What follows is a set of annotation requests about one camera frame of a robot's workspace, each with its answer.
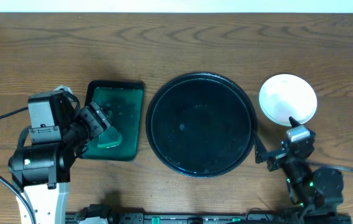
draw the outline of green tray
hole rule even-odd
[[[136,157],[143,90],[142,82],[94,80],[89,83],[85,105],[94,101],[108,111],[111,124],[120,134],[120,142],[116,142],[115,130],[108,129],[88,144],[89,150],[83,153],[82,159],[130,161]],[[105,139],[109,142],[104,145],[112,147],[103,147]]]

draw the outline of black rim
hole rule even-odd
[[[153,118],[153,112],[154,109],[159,101],[159,99],[163,96],[163,94],[165,94],[165,92],[167,92],[170,88],[172,88],[173,86],[177,85],[180,82],[184,82],[186,80],[193,80],[193,79],[209,79],[209,80],[214,80],[217,81],[223,85],[226,85],[227,87],[229,87],[231,90],[233,90],[243,101],[243,104],[245,105],[249,117],[250,117],[250,126],[251,126],[251,132],[250,132],[250,141],[248,143],[247,149],[244,151],[244,153],[239,157],[239,159],[234,162],[233,164],[230,164],[228,168],[226,168],[225,170],[216,173],[216,174],[211,174],[211,175],[192,175],[190,173],[187,172],[183,172],[180,169],[177,169],[176,167],[172,166],[170,163],[168,163],[167,160],[165,160],[165,158],[163,158],[163,156],[161,155],[161,153],[159,152],[159,149],[157,148],[157,146],[154,143],[154,139],[153,139],[153,133],[151,130],[151,120]],[[197,177],[197,178],[208,178],[208,177],[216,177],[222,174],[226,174],[228,172],[230,172],[231,170],[233,170],[234,168],[236,168],[237,166],[239,166],[244,160],[245,158],[249,155],[249,153],[252,150],[252,147],[254,145],[254,140],[253,140],[253,131],[256,132],[257,131],[257,116],[255,114],[255,110],[253,108],[252,102],[249,99],[249,97],[247,96],[247,94],[233,81],[231,81],[228,78],[225,78],[221,75],[218,74],[214,74],[214,73],[207,73],[207,72],[198,72],[198,73],[188,73],[179,77],[176,77],[175,79],[169,81],[168,83],[166,83],[164,86],[162,86],[159,91],[154,95],[153,99],[151,100],[148,110],[147,110],[147,115],[146,115],[146,134],[147,134],[147,139],[150,143],[151,149],[153,149],[155,155],[158,157],[158,159],[165,165],[167,165],[169,168],[171,168],[172,170],[189,176],[189,177]]]

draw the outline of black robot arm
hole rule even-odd
[[[342,174],[336,169],[320,168],[312,171],[305,159],[314,151],[315,133],[289,118],[293,128],[286,132],[281,148],[267,152],[260,141],[256,141],[255,161],[265,162],[269,171],[282,169],[287,177],[288,188],[293,190],[296,201],[303,209],[298,209],[299,222],[304,217],[325,215],[334,219],[336,208],[343,202],[344,183]]]
[[[25,186],[47,184],[53,189],[57,183],[70,182],[75,153],[111,126],[95,102],[80,109],[78,98],[64,90],[32,95],[28,109],[31,127],[21,133],[8,165],[13,185],[21,192]],[[28,133],[32,145],[24,146]]]

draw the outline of green plastic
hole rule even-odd
[[[130,161],[136,156],[143,91],[98,87],[92,101],[109,111],[114,128],[107,129],[88,145],[84,159]]]
[[[152,217],[151,218],[151,224],[160,224],[159,217]]]

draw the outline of white bowl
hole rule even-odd
[[[290,116],[301,124],[308,122],[316,112],[318,100],[308,82],[295,75],[280,74],[262,85],[259,105],[276,124],[291,126]]]

